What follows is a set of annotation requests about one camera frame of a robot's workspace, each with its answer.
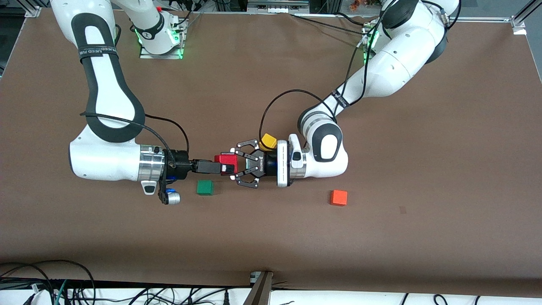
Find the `metal bracket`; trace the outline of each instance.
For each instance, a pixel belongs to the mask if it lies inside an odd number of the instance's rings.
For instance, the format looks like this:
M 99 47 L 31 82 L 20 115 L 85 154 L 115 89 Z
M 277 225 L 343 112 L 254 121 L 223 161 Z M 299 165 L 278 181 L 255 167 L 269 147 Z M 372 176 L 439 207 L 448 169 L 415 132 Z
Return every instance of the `metal bracket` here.
M 271 295 L 271 286 L 273 280 L 273 273 L 271 271 L 261 271 L 259 275 L 257 272 L 250 274 L 250 280 L 257 277 L 256 283 L 252 286 L 250 293 L 248 294 L 243 305 L 269 305 L 269 296 Z
M 514 35 L 527 35 L 525 29 L 525 19 L 529 17 L 536 9 L 542 5 L 542 0 L 530 0 L 517 14 L 512 16 L 510 23 L 514 30 Z
M 510 18 L 510 23 L 512 24 L 512 30 L 514 35 L 527 35 L 527 30 L 525 29 L 525 22 L 517 23 L 518 21 L 514 19 L 514 16 Z
M 49 7 L 48 1 L 43 0 L 17 0 L 17 3 L 26 12 L 25 18 L 36 18 L 40 15 L 41 8 Z
M 186 29 L 188 28 L 188 18 L 182 21 L 178 26 L 179 33 L 173 35 L 174 39 L 179 39 L 179 44 L 174 46 L 171 50 L 164 54 L 152 54 L 147 51 L 141 42 L 141 50 L 139 51 L 139 58 L 141 59 L 183 59 L 184 55 L 184 44 L 186 42 Z

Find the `green led light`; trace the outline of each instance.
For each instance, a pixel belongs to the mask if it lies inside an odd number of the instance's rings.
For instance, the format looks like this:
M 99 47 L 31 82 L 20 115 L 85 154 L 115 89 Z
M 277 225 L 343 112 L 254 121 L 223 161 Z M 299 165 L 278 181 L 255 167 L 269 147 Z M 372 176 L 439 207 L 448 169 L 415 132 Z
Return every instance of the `green led light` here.
M 376 41 L 378 40 L 378 30 L 375 31 L 375 39 L 373 39 L 373 44 L 371 45 L 371 48 L 374 48 L 376 45 Z

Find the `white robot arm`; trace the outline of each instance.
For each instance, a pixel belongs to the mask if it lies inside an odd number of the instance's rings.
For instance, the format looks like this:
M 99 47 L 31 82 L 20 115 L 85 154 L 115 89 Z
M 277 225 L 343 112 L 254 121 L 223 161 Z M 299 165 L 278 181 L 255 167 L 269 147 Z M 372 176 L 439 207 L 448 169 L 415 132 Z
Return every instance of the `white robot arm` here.
M 149 52 L 165 53 L 179 43 L 174 37 L 178 17 L 159 12 L 152 0 L 114 2 L 124 8 Z M 186 151 L 164 153 L 161 147 L 135 142 L 145 124 L 145 111 L 126 85 L 119 65 L 110 1 L 52 0 L 51 7 L 64 36 L 78 49 L 89 87 L 85 113 L 91 115 L 86 115 L 87 125 L 69 146 L 73 173 L 92 180 L 141 181 L 145 194 L 154 194 L 158 187 L 163 203 L 178 203 L 178 193 L 166 193 L 165 180 L 184 179 L 187 172 L 197 171 L 198 161 L 189 161 Z
M 335 89 L 323 103 L 305 110 L 298 120 L 298 130 L 307 141 L 302 148 L 296 134 L 278 140 L 276 151 L 263 152 L 258 146 L 247 158 L 247 171 L 257 187 L 262 176 L 276 175 L 279 187 L 289 186 L 293 179 L 333 177 L 342 174 L 348 165 L 343 145 L 343 132 L 334 116 L 355 104 L 361 97 L 387 97 L 401 89 L 426 63 L 435 60 L 446 47 L 447 14 L 457 8 L 459 0 L 385 0 L 380 12 L 379 32 L 386 31 L 391 40 L 376 55 Z

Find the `cube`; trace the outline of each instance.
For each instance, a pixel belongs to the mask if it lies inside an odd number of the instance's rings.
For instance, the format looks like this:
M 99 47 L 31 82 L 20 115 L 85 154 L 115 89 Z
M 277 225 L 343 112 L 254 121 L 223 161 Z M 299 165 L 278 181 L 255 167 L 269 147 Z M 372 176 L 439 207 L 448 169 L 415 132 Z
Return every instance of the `cube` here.
M 211 180 L 199 180 L 196 193 L 201 196 L 212 196 L 215 190 Z
M 262 137 L 262 142 L 260 142 L 260 149 L 261 150 L 265 150 L 265 151 L 269 151 L 269 149 L 265 148 L 263 145 L 265 144 L 267 147 L 269 148 L 275 148 L 276 147 L 276 138 L 273 137 L 272 135 L 270 134 L 265 134 L 263 135 Z
M 347 197 L 348 197 L 348 192 L 347 191 L 334 189 L 331 192 L 331 202 L 330 202 L 330 204 L 334 205 L 334 206 L 344 207 L 346 205 Z

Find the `black cable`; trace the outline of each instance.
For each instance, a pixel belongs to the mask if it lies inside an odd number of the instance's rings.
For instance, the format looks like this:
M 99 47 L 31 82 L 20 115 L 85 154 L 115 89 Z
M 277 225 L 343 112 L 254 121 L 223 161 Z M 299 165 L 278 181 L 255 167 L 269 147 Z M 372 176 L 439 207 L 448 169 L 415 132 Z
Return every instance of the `black cable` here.
M 32 300 L 34 299 L 34 297 L 36 296 L 36 294 L 32 294 L 24 303 L 23 305 L 32 305 Z
M 168 300 L 168 299 L 163 298 L 163 297 L 160 297 L 157 294 L 153 294 L 153 293 L 145 293 L 145 294 L 140 295 L 139 297 L 142 297 L 142 296 L 155 296 L 157 300 L 161 300 L 163 302 L 168 302 L 168 303 L 171 303 L 171 304 L 175 303 L 175 295 L 173 295 L 173 301 Z M 122 300 L 114 300 L 114 299 L 111 299 L 111 298 L 96 298 L 96 301 L 107 301 L 107 302 L 112 302 L 112 303 L 120 303 L 120 302 L 129 301 L 129 300 L 132 300 L 132 299 L 134 299 L 134 298 L 129 297 L 129 298 L 125 298 L 125 299 L 122 299 Z M 81 297 L 78 296 L 78 300 L 80 300 L 80 301 L 91 301 L 92 298 L 81 298 Z
M 68 263 L 68 264 L 75 265 L 75 266 L 83 269 L 85 271 L 85 273 L 88 275 L 88 278 L 91 280 L 92 289 L 94 291 L 94 294 L 93 294 L 93 297 L 92 297 L 92 299 L 93 299 L 92 300 L 92 305 L 94 305 L 96 303 L 96 285 L 94 284 L 94 277 L 92 276 L 92 273 L 90 272 L 90 270 L 88 270 L 88 268 L 86 268 L 85 266 L 83 266 L 82 264 L 80 264 L 78 262 L 74 262 L 73 260 L 68 260 L 68 259 L 42 260 L 42 261 L 34 263 L 34 264 L 44 264 L 44 263 Z
M 314 22 L 314 23 L 317 23 L 317 24 L 321 24 L 321 25 L 323 25 L 323 26 L 327 26 L 327 27 L 330 27 L 330 28 L 335 28 L 335 29 L 339 29 L 339 30 L 346 31 L 346 32 L 351 32 L 351 33 L 363 35 L 362 32 L 358 32 L 358 31 L 354 31 L 354 30 L 349 30 L 349 29 L 345 29 L 345 28 L 342 28 L 342 27 L 333 26 L 333 25 L 331 25 L 331 24 L 327 24 L 327 23 L 324 23 L 324 22 L 312 20 L 312 19 L 309 19 L 309 18 L 301 17 L 301 16 L 295 16 L 295 15 L 292 15 L 292 16 L 295 17 L 295 18 L 298 18 L 298 19 L 302 19 L 302 20 Z
M 22 269 L 22 268 L 25 268 L 25 267 L 32 267 L 34 268 L 35 270 L 37 270 L 44 278 L 45 280 L 47 281 L 47 285 L 46 285 L 46 290 L 47 292 L 49 293 L 50 297 L 51 297 L 51 304 L 54 304 L 54 289 L 53 289 L 53 285 L 51 284 L 51 281 L 49 279 L 49 277 L 47 276 L 47 274 L 45 272 L 43 272 L 43 270 L 41 270 L 40 268 L 38 268 L 36 266 L 36 263 L 33 263 L 33 264 L 27 264 L 27 263 L 19 263 L 19 262 L 8 262 L 8 263 L 2 263 L 0 264 L 0 266 L 5 266 L 5 265 L 19 265 L 18 267 L 15 267 L 15 268 L 12 268 L 4 273 L 2 273 L 0 275 L 0 277 L 3 277 L 5 275 L 8 275 L 12 272 L 15 272 L 19 269 Z
M 441 305 L 437 302 L 438 297 L 440 297 L 444 301 L 444 305 L 448 305 L 448 302 L 446 302 L 446 299 L 440 294 L 436 294 L 433 296 L 433 302 L 435 302 L 435 305 Z
M 348 78 L 350 76 L 350 69 L 352 68 L 352 63 L 354 62 L 354 58 L 356 57 L 356 52 L 358 51 L 359 49 L 359 46 L 356 46 L 354 48 L 354 52 L 352 53 L 352 57 L 350 58 L 350 63 L 348 64 L 348 69 L 346 70 L 346 78 L 344 79 L 344 86 L 343 86 L 343 91 L 341 92 L 341 96 L 344 95 L 344 91 L 346 90 L 346 83 L 348 82 Z
M 348 17 L 346 14 L 343 14 L 343 13 L 340 12 L 340 11 L 334 12 L 333 15 L 339 15 L 339 16 L 342 16 L 342 17 L 344 17 L 346 20 L 352 22 L 353 24 L 355 24 L 355 25 L 357 25 L 357 26 L 362 26 L 362 27 L 364 26 L 363 23 L 357 22 L 356 20 L 354 20 L 354 19 Z
M 455 15 L 454 21 L 450 24 L 448 29 L 451 29 L 454 24 L 457 22 L 457 19 L 459 19 L 459 14 L 461 13 L 461 0 L 459 0 L 459 5 L 457 6 L 457 14 Z
M 192 11 L 188 11 L 188 14 L 182 20 L 180 20 L 179 22 L 174 23 L 173 26 L 176 27 L 176 26 L 180 25 L 181 23 L 183 23 L 186 19 L 188 19 L 188 16 L 190 16 L 191 13 L 192 13 Z
M 438 7 L 438 8 L 441 9 L 441 10 L 444 10 L 444 9 L 442 8 L 442 6 L 440 6 L 440 4 L 437 4 L 437 3 L 435 3 L 435 2 L 425 1 L 425 0 L 422 0 L 422 2 L 423 2 L 423 3 L 427 3 L 427 4 L 429 4 L 429 5 L 432 5 L 432 6 L 434 6 L 434 7 Z
M 91 283 L 92 283 L 92 288 L 94 290 L 94 297 L 93 297 L 93 302 L 92 302 L 92 305 L 94 305 L 94 303 L 96 302 L 96 286 L 94 285 L 94 278 L 92 276 L 92 273 L 88 270 L 88 268 L 86 268 L 85 266 L 83 266 L 82 264 L 80 263 L 77 263 L 77 262 L 74 262 L 73 260 L 67 260 L 67 259 L 51 259 L 51 260 L 42 260 L 40 262 L 36 262 L 36 263 L 32 263 L 32 264 L 26 264 L 26 263 L 17 263 L 17 262 L 10 262 L 10 263 L 2 263 L 0 264 L 0 266 L 2 265 L 7 265 L 7 264 L 19 264 L 19 265 L 22 265 L 22 266 L 19 266 L 19 267 L 16 267 L 16 268 L 13 268 L 5 273 L 3 273 L 2 275 L 0 275 L 0 277 L 6 275 L 6 274 L 9 274 L 11 272 L 14 272 L 18 269 L 21 269 L 21 268 L 24 268 L 24 267 L 27 267 L 27 266 L 31 266 L 33 267 L 34 269 L 38 270 L 47 280 L 47 282 L 49 283 L 49 286 L 51 287 L 51 301 L 54 302 L 54 293 L 53 293 L 53 286 L 50 285 L 50 281 L 49 281 L 49 278 L 47 277 L 47 275 L 45 274 L 45 272 L 43 272 L 43 270 L 41 270 L 40 268 L 36 267 L 35 265 L 38 265 L 38 264 L 44 264 L 44 263 L 69 263 L 69 264 L 72 264 L 72 265 L 75 265 L 75 266 L 78 266 L 80 267 L 81 269 L 83 269 L 86 274 L 88 275 L 88 277 L 90 278 L 91 280 Z
M 229 289 L 229 288 L 223 288 L 223 289 L 218 289 L 218 290 L 216 290 L 216 291 L 213 291 L 213 292 L 211 292 L 211 293 L 208 293 L 208 294 L 206 294 L 206 295 L 200 297 L 199 299 L 195 300 L 194 303 L 192 303 L 192 304 L 201 304 L 200 302 L 201 302 L 201 300 L 203 300 L 204 298 L 206 298 L 206 297 L 208 297 L 208 296 L 211 296 L 211 295 L 213 295 L 213 294 L 221 293 L 221 292 L 226 291 L 226 290 L 228 290 L 228 289 Z
M 367 32 L 367 35 L 369 35 L 371 32 L 373 31 L 376 31 L 376 29 L 378 29 L 378 26 L 380 25 L 380 23 L 382 22 L 382 18 L 384 18 L 384 16 L 386 15 L 386 13 L 388 12 L 388 10 L 390 9 L 390 7 L 392 5 L 394 5 L 398 0 L 395 0 L 393 1 L 390 5 L 388 5 L 388 7 L 384 10 L 384 12 L 382 13 L 382 16 L 378 19 L 377 23 L 375 24 L 375 26 L 373 28 L 371 28 L 368 32 Z M 369 45 L 367 47 L 367 60 L 364 62 L 364 75 L 363 75 L 363 90 L 362 90 L 362 95 L 357 99 L 355 100 L 354 102 L 352 102 L 350 104 L 350 106 L 354 105 L 355 103 L 359 102 L 363 96 L 365 95 L 365 90 L 367 88 L 367 68 L 369 66 L 369 55 L 371 54 L 371 49 L 372 49 L 372 44 L 373 44 L 373 41 L 375 40 L 375 34 L 373 33 L 371 35 L 371 39 L 369 41 Z M 350 74 L 350 69 L 352 67 L 352 64 L 354 62 L 354 57 L 356 56 L 356 52 L 358 51 L 358 48 L 359 46 L 356 46 L 354 48 L 354 52 L 352 53 L 352 58 L 350 58 L 350 63 L 348 64 L 348 70 L 346 72 L 346 77 L 345 77 L 345 81 L 343 83 L 343 93 L 341 95 L 344 94 L 344 91 L 346 89 L 346 84 L 348 83 L 348 79 L 349 79 L 349 74 Z
M 163 121 L 166 121 L 166 122 L 170 122 L 171 124 L 174 124 L 175 126 L 177 126 L 184 135 L 184 140 L 186 141 L 186 153 L 190 152 L 190 142 L 188 141 L 188 136 L 186 135 L 186 132 L 184 131 L 184 129 L 177 122 L 175 122 L 174 120 L 171 120 L 171 119 L 161 118 L 161 117 L 152 116 L 152 115 L 148 115 L 148 114 L 145 114 L 145 116 L 147 118 L 151 118 L 151 119 L 163 120 Z
M 166 289 L 168 289 L 168 288 L 169 288 L 169 287 L 162 288 L 162 290 L 160 290 L 159 292 L 157 292 L 156 294 L 154 294 L 154 295 L 152 296 L 152 298 L 148 299 L 148 300 L 145 302 L 144 305 L 149 305 L 149 304 L 152 302 L 152 300 L 154 300 L 159 294 L 161 294 L 164 290 L 166 290 Z
M 405 294 L 403 297 L 403 300 L 401 301 L 401 305 L 405 305 L 405 301 L 407 300 L 408 293 Z
M 190 298 L 192 298 L 194 294 L 196 294 L 200 290 L 202 289 L 201 288 L 197 288 L 196 290 L 194 290 L 194 288 L 190 289 L 190 294 L 188 295 L 188 297 L 186 297 L 179 305 L 183 305 L 184 302 L 188 301 Z
M 142 296 L 145 292 L 147 292 L 148 290 L 149 290 L 149 288 L 145 288 L 145 289 L 143 289 L 142 291 L 140 291 L 138 294 L 135 295 L 135 297 L 132 298 L 132 300 L 130 301 L 130 303 L 128 303 L 128 305 L 134 304 L 134 302 L 135 302 L 140 296 Z
M 120 33 L 122 33 L 122 29 L 120 28 L 120 25 L 115 24 L 115 28 L 117 29 L 117 35 L 115 36 L 115 46 L 117 46 L 117 43 L 119 43 L 120 39 Z
M 124 123 L 129 123 L 129 124 L 134 124 L 136 126 L 139 126 L 139 127 L 142 127 L 142 128 L 145 128 L 146 130 L 148 130 L 150 133 L 152 133 L 155 137 L 157 137 L 160 142 L 164 145 L 165 149 L 167 150 L 168 154 L 170 155 L 170 166 L 171 167 L 175 167 L 175 157 L 173 156 L 173 152 L 171 151 L 171 149 L 169 148 L 168 144 L 166 143 L 166 141 L 156 132 L 154 131 L 152 128 L 148 127 L 148 126 L 145 126 L 143 124 L 139 124 L 137 122 L 134 122 L 132 120 L 128 120 L 128 119 L 123 119 L 123 118 L 118 118 L 118 117 L 113 117 L 113 116 L 108 116 L 108 115 L 102 115 L 100 113 L 92 113 L 92 112 L 82 112 L 79 114 L 80 116 L 82 117 L 98 117 L 98 118 L 106 118 L 106 119 L 112 119 L 112 120 L 117 120 L 117 121 L 120 121 L 120 122 L 124 122 Z
M 222 302 L 222 305 L 230 305 L 230 294 L 227 289 L 224 291 L 224 302 Z
M 273 105 L 273 103 L 275 103 L 276 100 L 278 100 L 280 97 L 284 96 L 285 94 L 288 94 L 288 93 L 292 93 L 292 92 L 301 92 L 301 93 L 305 93 L 305 94 L 308 94 L 310 96 L 312 96 L 313 98 L 317 99 L 320 103 L 322 103 L 324 106 L 326 106 L 326 108 L 329 110 L 330 112 L 330 118 L 336 123 L 337 122 L 337 119 L 335 118 L 335 116 L 333 115 L 333 111 L 331 110 L 331 108 L 326 104 L 324 103 L 324 101 L 319 98 L 316 94 L 312 93 L 312 92 L 308 92 L 306 90 L 301 90 L 301 89 L 292 89 L 292 90 L 288 90 L 288 91 L 284 91 L 282 92 L 281 94 L 279 94 L 278 96 L 276 96 L 272 101 L 271 103 L 269 103 L 269 105 L 267 105 L 265 111 L 263 112 L 263 115 L 262 115 L 262 121 L 260 122 L 260 128 L 259 128 L 259 131 L 258 131 L 258 136 L 260 137 L 260 143 L 262 144 L 263 147 L 265 147 L 266 149 L 269 149 L 269 150 L 276 150 L 276 148 L 271 148 L 271 147 L 267 147 L 267 145 L 264 144 L 264 142 L 262 141 L 262 129 L 263 129 L 263 121 L 265 120 L 266 118 L 266 114 L 267 114 L 267 111 L 269 110 L 269 108 L 271 107 L 271 105 Z

